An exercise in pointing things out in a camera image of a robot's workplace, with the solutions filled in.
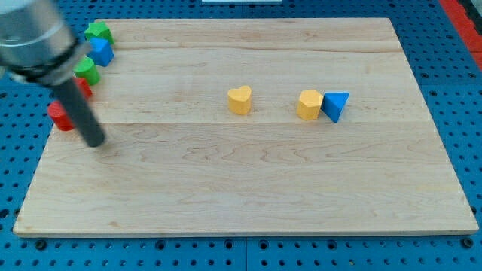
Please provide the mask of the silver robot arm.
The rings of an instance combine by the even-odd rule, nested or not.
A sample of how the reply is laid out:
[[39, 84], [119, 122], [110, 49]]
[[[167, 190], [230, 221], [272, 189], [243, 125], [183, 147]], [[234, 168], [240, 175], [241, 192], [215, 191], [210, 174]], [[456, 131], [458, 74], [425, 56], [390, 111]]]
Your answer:
[[89, 50], [52, 1], [1, 2], [1, 67], [15, 81], [51, 89], [85, 143], [99, 147], [105, 133], [73, 75]]

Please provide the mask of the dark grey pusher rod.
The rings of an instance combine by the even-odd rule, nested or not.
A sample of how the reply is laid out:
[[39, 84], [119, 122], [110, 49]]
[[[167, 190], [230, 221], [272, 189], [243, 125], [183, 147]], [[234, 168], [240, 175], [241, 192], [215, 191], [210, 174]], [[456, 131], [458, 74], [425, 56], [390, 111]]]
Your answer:
[[80, 133], [87, 146], [95, 148], [105, 142], [105, 132], [95, 114], [78, 89], [73, 78], [51, 87], [54, 96], [59, 100], [71, 122]]

